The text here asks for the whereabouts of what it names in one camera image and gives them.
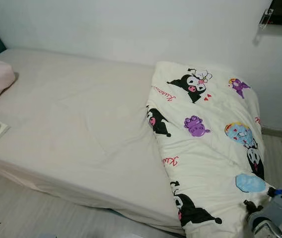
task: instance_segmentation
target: bed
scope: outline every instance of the bed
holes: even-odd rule
[[[10,49],[0,175],[77,204],[184,234],[144,106],[153,68]]]

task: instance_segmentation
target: mattress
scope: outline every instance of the mattress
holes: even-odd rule
[[[11,49],[19,79],[0,96],[0,175],[183,234],[144,118],[153,68]]]

